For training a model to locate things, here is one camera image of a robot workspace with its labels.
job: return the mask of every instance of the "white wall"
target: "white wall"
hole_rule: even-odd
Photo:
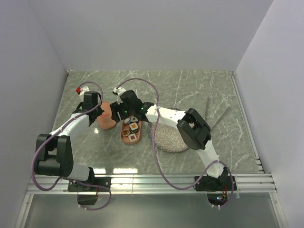
[[[291,228],[303,227],[304,1],[274,0],[236,70],[258,153]]]
[[[14,227],[36,138],[51,130],[67,72],[26,0],[0,1],[0,227]]]
[[[69,70],[235,70],[272,0],[29,0]]]

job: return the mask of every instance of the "gray marble table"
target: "gray marble table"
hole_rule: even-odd
[[[140,77],[153,83],[160,94],[160,106],[181,110],[195,108],[212,129],[212,140],[219,158],[234,173],[257,172],[255,154],[248,136],[238,99],[227,71],[71,71],[63,91],[54,129],[65,122],[79,103],[75,89],[90,80],[101,85],[104,101],[114,102],[113,88],[125,79]],[[123,86],[134,90],[143,101],[155,101],[153,89],[144,82],[131,81]],[[126,145],[120,139],[121,123],[101,130],[95,122],[79,134],[73,143],[74,160],[91,166],[99,173],[158,173],[147,123],[140,141]],[[158,150],[166,173],[202,172],[204,165],[196,151],[172,154]]]

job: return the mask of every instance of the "cable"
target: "cable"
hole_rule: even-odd
[[[77,180],[76,180],[76,183],[77,184],[81,184],[83,186],[87,186],[87,187],[102,188],[102,189],[105,189],[105,190],[107,190],[109,192],[109,199],[108,199],[108,201],[104,205],[102,205],[101,207],[98,207],[98,208],[87,208],[87,207],[81,205],[80,206],[81,208],[83,208],[85,210],[100,210],[100,209],[105,208],[106,206],[108,206],[108,204],[110,203],[111,198],[112,198],[112,193],[111,193],[111,191],[110,191],[109,188],[106,188],[106,187],[101,186],[101,185],[86,184],[86,183],[83,183],[83,182],[80,182],[80,181],[77,181]]]
[[[90,110],[88,110],[88,111],[86,111],[86,112],[84,112],[84,113],[81,113],[81,114],[77,115],[74,119],[70,119],[69,121],[67,121],[67,122],[66,122],[58,131],[57,131],[57,132],[55,132],[52,136],[50,136],[47,140],[45,140],[45,141],[42,143],[42,145],[39,146],[39,148],[36,150],[36,152],[35,152],[35,154],[34,154],[34,157],[33,157],[32,163],[31,163],[31,177],[32,177],[32,180],[33,180],[33,183],[35,184],[35,186],[36,186],[38,189],[42,190],[42,191],[50,191],[50,190],[52,190],[52,189],[57,185],[58,181],[61,179],[61,177],[58,177],[58,178],[56,179],[55,183],[54,183],[51,187],[49,187],[49,188],[43,188],[43,187],[42,187],[41,185],[39,185],[39,183],[37,182],[36,176],[35,176],[35,171],[34,171],[34,166],[35,166],[35,161],[36,161],[36,159],[37,159],[39,153],[41,152],[42,148],[43,148],[44,146],[46,146],[46,144],[48,144],[53,138],[55,138],[56,136],[58,136],[58,135],[59,135],[59,134],[60,134],[60,133],[61,133],[61,132],[70,124],[70,123],[72,123],[75,119],[77,119],[77,118],[79,118],[79,117],[81,117],[81,116],[83,116],[83,115],[86,115],[86,114],[88,114],[88,113],[94,111],[94,110],[95,110],[96,108],[98,108],[98,107],[101,105],[101,103],[102,103],[102,100],[103,100],[103,97],[104,97],[104,93],[103,93],[103,90],[102,90],[102,88],[100,87],[100,85],[97,84],[96,82],[92,82],[92,81],[83,82],[83,83],[81,83],[81,84],[79,85],[79,88],[80,88],[81,86],[83,86],[84,84],[87,84],[87,83],[94,84],[94,85],[96,85],[96,86],[98,87],[98,89],[99,89],[99,91],[100,91],[100,101],[98,102],[98,104],[97,104],[94,108],[92,108],[92,109],[90,109]],[[82,208],[84,208],[84,209],[86,209],[86,210],[99,210],[99,209],[102,209],[102,208],[106,207],[106,206],[109,204],[109,202],[110,202],[110,200],[111,200],[111,198],[112,198],[112,193],[111,193],[110,189],[108,189],[108,188],[106,188],[106,187],[104,187],[104,186],[99,186],[99,185],[92,185],[92,184],[82,183],[82,182],[77,181],[77,180],[76,180],[76,182],[77,182],[78,184],[81,184],[81,185],[84,185],[84,186],[88,186],[88,187],[96,187],[96,188],[106,189],[107,191],[109,191],[109,194],[110,194],[108,201],[107,201],[103,206],[101,206],[101,207],[99,207],[99,208],[94,208],[94,209],[85,208],[85,207],[81,206]]]
[[[156,87],[155,87],[151,82],[149,82],[148,80],[142,79],[142,78],[137,78],[137,77],[130,78],[130,79],[127,79],[127,80],[121,82],[116,88],[121,87],[124,83],[126,83],[126,82],[128,82],[128,81],[131,81],[131,80],[140,80],[140,81],[144,81],[144,82],[148,83],[150,86],[152,86],[152,88],[155,90],[155,93],[156,93],[156,106],[157,106],[157,108],[156,108],[156,111],[157,111],[157,120],[156,120],[155,126],[154,126],[154,128],[153,128],[153,134],[152,134],[152,148],[153,148],[153,155],[154,155],[154,158],[155,158],[155,162],[156,162],[157,169],[158,169],[158,171],[160,172],[162,178],[165,180],[165,182],[166,182],[167,184],[169,184],[171,187],[173,187],[173,188],[175,188],[175,189],[177,189],[177,190],[187,190],[187,189],[190,189],[190,188],[192,188],[194,185],[196,185],[196,184],[200,181],[200,179],[206,174],[207,170],[208,170],[213,164],[215,164],[215,163],[221,163],[221,164],[223,164],[223,165],[227,168],[227,170],[228,170],[228,172],[229,172],[229,175],[230,175],[230,179],[231,179],[231,186],[232,186],[232,188],[231,188],[231,194],[230,194],[230,197],[228,198],[227,202],[226,202],[224,205],[222,205],[222,207],[225,206],[225,205],[227,205],[227,203],[229,203],[230,200],[231,200],[231,198],[232,198],[232,195],[233,195],[233,186],[234,186],[234,184],[233,184],[233,178],[232,178],[232,174],[231,174],[231,171],[230,171],[229,167],[228,167],[224,162],[222,162],[222,161],[213,161],[213,162],[211,162],[211,163],[205,168],[205,170],[204,170],[203,173],[199,176],[199,178],[198,178],[194,183],[192,183],[191,185],[189,185],[189,186],[187,186],[187,187],[183,187],[183,188],[182,188],[182,187],[175,186],[174,184],[172,184],[172,183],[166,178],[165,174],[162,172],[161,166],[160,166],[159,161],[158,161],[158,158],[157,158],[157,152],[156,152],[156,149],[155,149],[155,133],[156,133],[156,128],[157,128],[157,125],[158,125],[158,122],[159,122],[160,116],[161,116],[160,111],[159,111],[159,108],[158,108],[158,103],[159,103],[159,94],[158,94],[158,91],[157,91]]]

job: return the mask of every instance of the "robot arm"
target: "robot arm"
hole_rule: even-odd
[[[134,91],[126,91],[122,87],[115,88],[113,93],[118,96],[117,102],[110,105],[113,120],[119,122],[133,115],[141,121],[156,122],[157,106],[155,104],[143,103]],[[159,123],[178,129],[185,144],[198,151],[205,167],[219,159],[212,144],[210,127],[195,109],[176,111],[158,108],[161,114]],[[208,169],[207,174],[211,179],[215,178],[219,181],[216,185],[222,186],[226,182],[228,171],[221,163],[216,163]]]
[[[83,101],[79,103],[76,110],[70,117],[70,119],[74,119],[74,121],[66,126],[64,130],[62,130],[62,127],[65,123],[50,134],[41,134],[37,138],[36,150],[51,135],[61,131],[61,133],[52,139],[39,153],[34,166],[36,174],[59,176],[78,181],[88,181],[91,183],[94,182],[94,171],[91,167],[74,163],[71,143],[80,132],[89,127],[95,119],[102,114],[103,110],[99,107],[76,119],[76,116],[92,109],[98,104],[97,92],[85,91],[80,95]],[[49,152],[54,149],[57,149],[56,154],[50,154]]]

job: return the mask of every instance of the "clear panel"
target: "clear panel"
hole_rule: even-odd
[[[114,195],[100,211],[79,209],[75,195],[35,195],[25,227],[279,228],[269,194],[242,194],[221,210],[203,194]]]

